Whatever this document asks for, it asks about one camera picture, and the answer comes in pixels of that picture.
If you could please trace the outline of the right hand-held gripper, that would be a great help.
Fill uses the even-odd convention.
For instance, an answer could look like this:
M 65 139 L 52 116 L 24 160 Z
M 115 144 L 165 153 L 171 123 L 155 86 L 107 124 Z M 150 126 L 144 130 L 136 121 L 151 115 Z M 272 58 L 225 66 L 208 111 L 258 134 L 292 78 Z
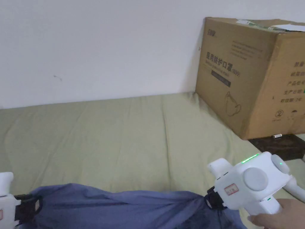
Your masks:
M 231 165 L 219 158 L 208 164 L 215 183 L 204 196 L 212 210 L 239 210 L 250 215 L 277 214 L 282 207 L 273 195 L 284 189 L 298 200 L 305 201 L 305 191 L 297 185 L 288 165 L 275 154 L 262 152 Z

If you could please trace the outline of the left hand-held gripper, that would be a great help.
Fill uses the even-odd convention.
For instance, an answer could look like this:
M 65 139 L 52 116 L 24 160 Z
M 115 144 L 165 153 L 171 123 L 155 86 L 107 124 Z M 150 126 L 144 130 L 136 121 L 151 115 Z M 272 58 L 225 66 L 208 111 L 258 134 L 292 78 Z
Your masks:
M 24 202 L 16 199 L 10 193 L 10 186 L 14 179 L 12 172 L 0 173 L 0 228 L 15 229 L 26 222 L 26 213 L 36 215 L 41 210 L 41 200 L 36 200 L 33 194 L 25 194 L 26 213 Z

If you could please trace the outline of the person's right hand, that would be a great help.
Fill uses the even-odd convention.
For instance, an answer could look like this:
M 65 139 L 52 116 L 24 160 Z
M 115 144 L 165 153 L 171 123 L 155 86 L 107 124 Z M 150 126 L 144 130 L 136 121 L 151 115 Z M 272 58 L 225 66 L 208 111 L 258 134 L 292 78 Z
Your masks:
M 277 199 L 282 206 L 277 214 L 248 216 L 248 220 L 265 229 L 304 229 L 305 204 L 295 199 Z

